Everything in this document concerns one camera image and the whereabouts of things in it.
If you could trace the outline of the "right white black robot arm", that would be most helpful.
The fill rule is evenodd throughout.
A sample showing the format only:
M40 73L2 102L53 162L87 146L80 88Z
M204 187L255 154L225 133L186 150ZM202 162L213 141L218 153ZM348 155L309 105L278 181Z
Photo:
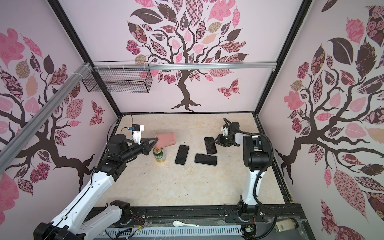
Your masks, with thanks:
M261 182L267 169L272 165L273 146L262 133L248 133L221 127L222 133L215 143L222 147L242 147L243 163L248 169L246 186L238 202L239 214L256 214L262 205L259 200Z

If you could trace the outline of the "black phone sideways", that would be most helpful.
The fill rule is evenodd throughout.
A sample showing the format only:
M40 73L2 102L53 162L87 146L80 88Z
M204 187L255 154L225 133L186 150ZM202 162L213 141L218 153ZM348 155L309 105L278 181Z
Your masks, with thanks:
M217 156L204 155L204 154L196 154L195 163L203 164L208 166L216 166L218 162Z

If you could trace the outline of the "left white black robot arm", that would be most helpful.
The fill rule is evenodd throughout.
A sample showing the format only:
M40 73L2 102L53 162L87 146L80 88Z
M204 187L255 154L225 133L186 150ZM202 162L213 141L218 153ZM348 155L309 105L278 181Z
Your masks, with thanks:
M90 220L87 215L102 195L118 180L127 163L139 155L149 155L158 138L143 138L138 142L125 135L114 135L107 143L107 152L96 167L89 183L74 200L53 220L40 223L34 230L35 240L93 240L107 227L120 220L129 220L130 204L113 201Z

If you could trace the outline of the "pink phone case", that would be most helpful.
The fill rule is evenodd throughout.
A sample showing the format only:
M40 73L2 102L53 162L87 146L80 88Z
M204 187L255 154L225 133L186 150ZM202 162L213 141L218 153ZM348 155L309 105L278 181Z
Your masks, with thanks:
M175 133L158 134L155 136L158 141L155 145L157 149L169 147L176 144Z

